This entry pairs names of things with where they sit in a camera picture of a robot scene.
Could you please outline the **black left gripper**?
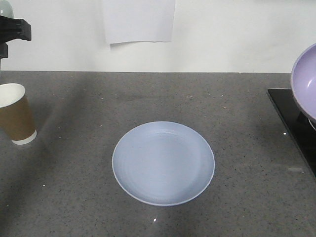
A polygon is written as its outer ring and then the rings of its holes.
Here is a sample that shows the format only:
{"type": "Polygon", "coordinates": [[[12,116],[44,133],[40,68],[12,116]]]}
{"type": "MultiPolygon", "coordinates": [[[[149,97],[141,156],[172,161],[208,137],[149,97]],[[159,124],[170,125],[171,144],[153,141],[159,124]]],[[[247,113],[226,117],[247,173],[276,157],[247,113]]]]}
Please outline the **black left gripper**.
{"type": "Polygon", "coordinates": [[[31,25],[24,19],[0,17],[0,58],[8,58],[7,42],[21,39],[32,40],[31,25]]]}

